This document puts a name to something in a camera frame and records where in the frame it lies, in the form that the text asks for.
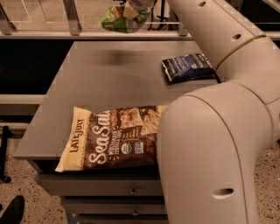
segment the speckled floor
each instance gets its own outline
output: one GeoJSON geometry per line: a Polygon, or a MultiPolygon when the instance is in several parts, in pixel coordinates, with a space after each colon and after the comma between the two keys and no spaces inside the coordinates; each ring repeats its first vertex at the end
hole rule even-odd
{"type": "MultiPolygon", "coordinates": [[[[10,129],[22,129],[24,126],[10,126],[10,129]]],[[[48,195],[34,181],[36,172],[23,160],[16,160],[12,152],[20,139],[8,141],[6,175],[11,177],[9,184],[0,184],[0,204],[4,209],[16,195],[25,198],[25,210],[22,224],[67,224],[65,209],[60,198],[48,195]]],[[[278,143],[264,150],[255,166],[256,201],[260,224],[280,223],[280,146],[278,143]]]]}
{"type": "Polygon", "coordinates": [[[5,175],[11,177],[11,182],[9,184],[0,183],[0,204],[3,205],[0,217],[15,196],[23,195],[25,210],[22,224],[67,224],[66,212],[60,205],[60,197],[50,196],[37,185],[34,181],[36,172],[27,161],[16,160],[12,157],[19,141],[20,139],[8,140],[5,175]]]}

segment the chip bag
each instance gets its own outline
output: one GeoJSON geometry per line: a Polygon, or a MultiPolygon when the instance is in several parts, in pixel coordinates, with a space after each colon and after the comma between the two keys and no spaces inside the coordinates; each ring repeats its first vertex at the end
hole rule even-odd
{"type": "Polygon", "coordinates": [[[146,22],[152,8],[153,3],[146,10],[135,10],[129,2],[120,3],[106,10],[101,25],[114,32],[137,32],[146,22]]]}
{"type": "Polygon", "coordinates": [[[167,106],[92,113],[74,108],[72,131],[56,172],[157,164],[157,131],[167,106]]]}
{"type": "Polygon", "coordinates": [[[163,67],[170,83],[201,78],[215,78],[218,83],[221,83],[216,71],[203,53],[164,59],[163,67]]]}

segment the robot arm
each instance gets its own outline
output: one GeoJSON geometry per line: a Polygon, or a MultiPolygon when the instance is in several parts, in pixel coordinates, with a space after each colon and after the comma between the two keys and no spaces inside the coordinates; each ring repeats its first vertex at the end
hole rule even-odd
{"type": "Polygon", "coordinates": [[[170,224],[256,224],[254,169],[280,138],[280,51],[224,0],[169,0],[226,82],[165,112],[158,162],[170,224]]]}

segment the gray countertop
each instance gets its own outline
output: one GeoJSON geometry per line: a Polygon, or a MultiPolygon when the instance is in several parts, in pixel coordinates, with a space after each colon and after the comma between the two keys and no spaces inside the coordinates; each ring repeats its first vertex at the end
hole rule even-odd
{"type": "Polygon", "coordinates": [[[60,159],[74,106],[101,112],[170,104],[186,92],[216,84],[216,80],[166,82],[161,60],[199,52],[193,41],[74,42],[14,157],[60,159]]]}

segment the green object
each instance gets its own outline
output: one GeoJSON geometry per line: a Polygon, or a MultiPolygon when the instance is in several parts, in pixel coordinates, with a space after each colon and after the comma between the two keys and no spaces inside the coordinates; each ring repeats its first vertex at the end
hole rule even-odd
{"type": "Polygon", "coordinates": [[[151,9],[140,10],[138,15],[128,20],[123,16],[124,3],[108,8],[101,19],[101,25],[105,30],[114,32],[132,33],[137,32],[146,22],[151,9]]]}

